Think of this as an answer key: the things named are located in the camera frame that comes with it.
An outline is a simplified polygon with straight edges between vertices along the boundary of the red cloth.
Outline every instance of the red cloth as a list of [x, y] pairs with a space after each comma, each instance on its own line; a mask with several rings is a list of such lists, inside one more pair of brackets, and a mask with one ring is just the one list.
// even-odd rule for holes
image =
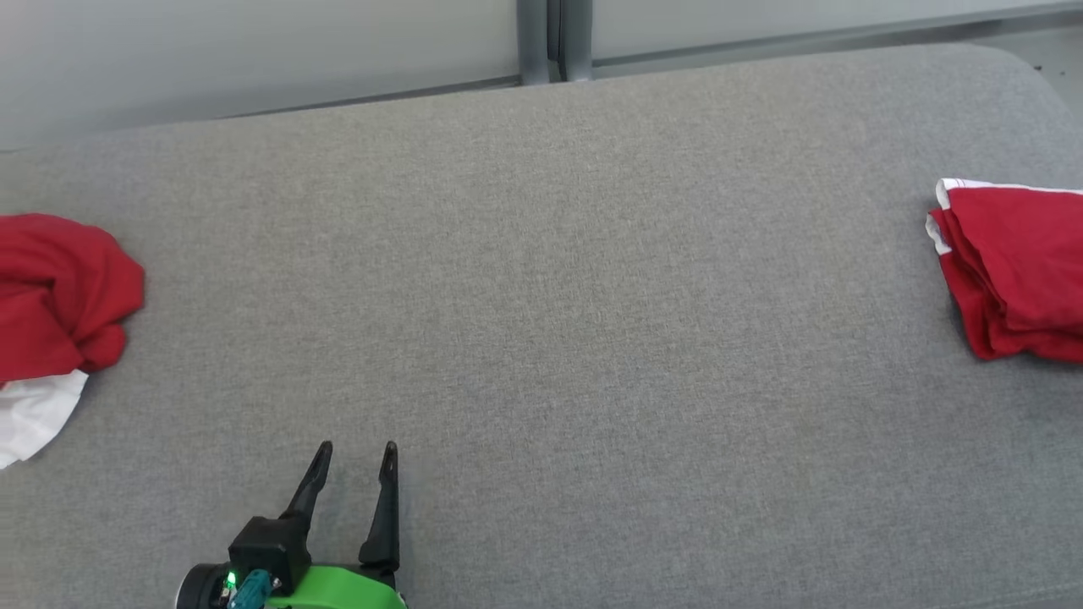
[[1083, 192], [944, 180], [938, 198], [940, 267], [974, 352], [1083, 363]]
[[112, 366], [142, 306], [143, 268], [105, 231], [0, 217], [0, 384]]

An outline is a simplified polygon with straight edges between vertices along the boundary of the gray fabric surface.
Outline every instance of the gray fabric surface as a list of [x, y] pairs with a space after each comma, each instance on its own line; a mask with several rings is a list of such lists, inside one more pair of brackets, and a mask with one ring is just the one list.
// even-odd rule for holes
[[1078, 606], [1083, 372], [977, 361], [923, 229], [940, 177], [1083, 183], [1032, 72], [916, 47], [0, 159], [0, 212], [147, 270], [0, 472], [4, 605], [166, 607], [327, 438], [313, 555], [356, 555], [396, 440], [416, 608]]

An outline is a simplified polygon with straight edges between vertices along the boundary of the green robot arm part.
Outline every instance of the green robot arm part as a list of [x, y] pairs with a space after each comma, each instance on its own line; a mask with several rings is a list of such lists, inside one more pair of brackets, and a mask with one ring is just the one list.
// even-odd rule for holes
[[291, 596], [272, 596], [279, 609], [404, 609], [395, 588], [335, 566], [315, 565]]
[[286, 511], [275, 519], [257, 516], [249, 520], [230, 544], [230, 562], [193, 567], [178, 591], [175, 608], [405, 608], [394, 578], [399, 569], [397, 448], [388, 442], [383, 452], [376, 515], [357, 565], [312, 565], [306, 548], [330, 457], [331, 443], [324, 442]]

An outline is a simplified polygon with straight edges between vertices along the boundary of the teal connector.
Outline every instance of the teal connector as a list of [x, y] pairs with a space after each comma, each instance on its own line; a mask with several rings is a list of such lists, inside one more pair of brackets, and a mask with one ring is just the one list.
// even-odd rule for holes
[[248, 573], [245, 582], [237, 588], [237, 594], [230, 600], [230, 609], [263, 609], [273, 589], [271, 573], [256, 569]]

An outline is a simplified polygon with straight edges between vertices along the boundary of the white cloth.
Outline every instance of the white cloth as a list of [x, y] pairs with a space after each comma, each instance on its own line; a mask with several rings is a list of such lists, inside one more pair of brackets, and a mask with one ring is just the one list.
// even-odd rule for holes
[[60, 433], [67, 423], [87, 373], [12, 380], [0, 388], [0, 469], [26, 461]]

